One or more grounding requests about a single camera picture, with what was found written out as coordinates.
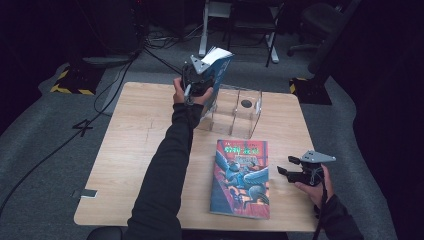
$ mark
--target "clear acrylic box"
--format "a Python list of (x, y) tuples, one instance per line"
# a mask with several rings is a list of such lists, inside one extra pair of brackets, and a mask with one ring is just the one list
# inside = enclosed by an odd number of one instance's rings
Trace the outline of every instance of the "clear acrylic box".
[(262, 91), (221, 84), (213, 107), (197, 128), (250, 139), (261, 108)]

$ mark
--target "black cable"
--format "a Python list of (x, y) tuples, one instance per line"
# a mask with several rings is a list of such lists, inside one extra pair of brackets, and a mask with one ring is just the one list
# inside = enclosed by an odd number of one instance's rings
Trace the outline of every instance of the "black cable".
[(143, 41), (140, 41), (138, 43), (138, 47), (136, 49), (134, 49), (133, 51), (121, 51), (123, 49), (113, 49), (110, 48), (109, 46), (107, 46), (104, 41), (100, 38), (100, 36), (97, 34), (97, 32), (95, 31), (93, 25), (90, 22), (90, 19), (88, 18), (87, 14), (84, 12), (84, 9), (82, 8), (81, 4), (79, 3), (78, 0), (75, 0), (76, 4), (78, 5), (82, 15), (85, 18), (85, 21), (87, 22), (88, 26), (90, 27), (93, 35), (97, 38), (97, 40), (100, 42), (100, 44), (102, 44), (102, 46), (109, 50), (112, 53), (116, 53), (116, 54), (120, 54), (120, 55), (128, 55), (128, 59), (127, 60), (123, 60), (123, 61), (112, 61), (112, 62), (105, 62), (105, 63), (93, 63), (93, 62), (89, 62), (83, 59), (84, 62), (86, 62), (87, 64), (89, 64), (90, 66), (92, 66), (93, 68), (112, 68), (112, 67), (117, 67), (117, 66), (121, 66), (121, 65), (125, 65), (128, 64), (132, 61), (134, 61), (135, 58), (138, 57), (138, 54), (140, 53), (140, 51), (142, 51), (141, 49), (141, 45), (143, 43)]
[(88, 24), (88, 26), (90, 27), (91, 31), (93, 32), (94, 36), (97, 38), (97, 40), (99, 40), (100, 44), (102, 44), (102, 46), (103, 46), (104, 48), (106, 48), (107, 50), (109, 50), (109, 51), (111, 51), (111, 52), (113, 52), (113, 53), (116, 53), (116, 54), (124, 54), (124, 55), (127, 55), (127, 54), (134, 54), (135, 52), (137, 52), (137, 51), (139, 51), (139, 50), (140, 50), (140, 49), (137, 47), (137, 49), (134, 49), (133, 51), (128, 52), (128, 51), (121, 51), (121, 50), (124, 50), (124, 49), (119, 49), (119, 48), (117, 48), (117, 49), (113, 49), (113, 48), (108, 47), (108, 46), (104, 43), (104, 41), (100, 38), (100, 36), (97, 34), (96, 30), (94, 29), (93, 25), (91, 24), (90, 19), (88, 18), (87, 14), (85, 13), (85, 11), (84, 11), (84, 9), (82, 8), (82, 6), (81, 6), (81, 4), (79, 3), (79, 1), (78, 1), (78, 0), (75, 0), (75, 3), (78, 5), (78, 8), (80, 9), (80, 11), (81, 11), (82, 15), (84, 16), (85, 21), (87, 22), (87, 24)]
[(173, 70), (174, 72), (178, 73), (179, 75), (182, 74), (182, 70), (168, 62), (166, 62), (165, 60), (163, 60), (162, 58), (159, 58), (158, 56), (156, 56), (155, 54), (153, 54), (152, 52), (149, 51), (149, 49), (144, 48), (144, 50), (147, 52), (147, 54), (149, 54), (150, 56), (156, 58), (158, 61), (160, 61), (161, 63), (165, 64), (167, 67), (169, 67), (171, 70)]
[(118, 79), (119, 79), (119, 76), (121, 75), (121, 72), (122, 72), (122, 70), (125, 68), (125, 65), (121, 68), (121, 70), (119, 70), (119, 72), (118, 72), (118, 76), (116, 76), (116, 79), (111, 83), (111, 84), (109, 84), (97, 97), (96, 97), (96, 99), (94, 100), (94, 110), (97, 112), (97, 113), (101, 113), (101, 114), (103, 114), (103, 115), (106, 115), (106, 116), (108, 116), (108, 117), (112, 117), (111, 115), (109, 115), (109, 114), (106, 114), (106, 113), (104, 113), (104, 111), (99, 111), (99, 110), (97, 110), (97, 107), (96, 107), (96, 103), (97, 103), (97, 100), (100, 98), (100, 96), (101, 95), (103, 95), (103, 93), (105, 93), (106, 92), (106, 90), (108, 90), (113, 84), (115, 84), (116, 83), (116, 81), (118, 81)]
[[(134, 60), (138, 57), (139, 53), (135, 54)], [(121, 85), (124, 81), (125, 75), (127, 74), (128, 69), (130, 68), (131, 64), (134, 62), (131, 61), (130, 64), (127, 65), (127, 68), (125, 69), (124, 74), (122, 75), (121, 82), (119, 83), (118, 89), (116, 90), (115, 94), (113, 95), (112, 99), (109, 101), (109, 103), (92, 119), (89, 120), (86, 125), (77, 131), (74, 135), (72, 135), (68, 140), (66, 140), (62, 145), (60, 145), (58, 148), (53, 150), (49, 155), (47, 155), (45, 158), (43, 158), (39, 163), (37, 163), (31, 170), (29, 170), (24, 177), (22, 177), (19, 182), (12, 188), (12, 190), (8, 193), (5, 200), (3, 201), (1, 207), (0, 207), (0, 220), (1, 216), (3, 214), (3, 210), (6, 207), (7, 202), (9, 201), (10, 197), (13, 195), (13, 193), (18, 189), (18, 187), (25, 181), (25, 179), (31, 175), (32, 172), (34, 172), (35, 169), (37, 169), (41, 164), (43, 164), (46, 160), (48, 160), (51, 156), (53, 156), (55, 153), (57, 153), (59, 150), (61, 150), (64, 146), (66, 146), (70, 141), (72, 141), (76, 136), (78, 136), (82, 131), (85, 131), (87, 127), (94, 122), (102, 113), (109, 107), (110, 104), (112, 104), (113, 100), (115, 99), (116, 95), (119, 92), (119, 89), (121, 88)]]

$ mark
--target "hand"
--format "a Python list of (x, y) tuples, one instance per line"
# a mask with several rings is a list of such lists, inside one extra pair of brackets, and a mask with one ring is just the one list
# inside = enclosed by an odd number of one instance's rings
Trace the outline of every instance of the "hand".
[[(175, 78), (174, 79), (174, 103), (184, 103), (184, 90), (181, 88), (181, 78)], [(194, 97), (193, 102), (196, 104), (203, 105), (206, 100), (208, 100), (213, 93), (213, 88), (210, 87), (208, 90), (206, 90), (205, 94), (201, 97)]]
[[(331, 183), (330, 173), (326, 166), (322, 165), (322, 169), (324, 171), (324, 179), (325, 179), (325, 187), (327, 188), (327, 202), (334, 195), (333, 184)], [(303, 184), (301, 182), (295, 182), (294, 185), (300, 190), (304, 191), (309, 195), (309, 198), (312, 202), (317, 205), (319, 209), (321, 209), (321, 201), (322, 201), (322, 183), (318, 184), (315, 187), (311, 187), (309, 185)]]

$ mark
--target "illustrated book cover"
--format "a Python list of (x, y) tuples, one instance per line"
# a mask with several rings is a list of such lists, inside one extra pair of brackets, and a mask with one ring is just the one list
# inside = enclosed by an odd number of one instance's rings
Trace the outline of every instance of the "illustrated book cover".
[(202, 112), (202, 119), (210, 111), (213, 110), (215, 106), (215, 101), (218, 96), (219, 86), (224, 80), (225, 73), (227, 71), (228, 65), (230, 64), (234, 54), (224, 50), (222, 48), (212, 47), (208, 53), (201, 60), (200, 65), (198, 65), (198, 72), (203, 74), (203, 79), (212, 78), (214, 81), (213, 84), (213, 94), (212, 96), (204, 103), (204, 108)]
[(210, 212), (269, 219), (267, 141), (218, 140)]

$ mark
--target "black sleeve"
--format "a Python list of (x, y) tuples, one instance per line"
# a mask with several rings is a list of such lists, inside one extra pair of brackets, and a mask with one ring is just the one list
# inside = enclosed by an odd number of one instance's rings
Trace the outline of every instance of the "black sleeve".
[(321, 223), (330, 240), (364, 239), (352, 215), (336, 195), (325, 204)]
[(199, 124), (203, 106), (186, 107), (181, 103), (174, 104), (173, 108), (172, 125), (147, 168), (124, 239), (181, 239), (177, 214), (193, 129)]

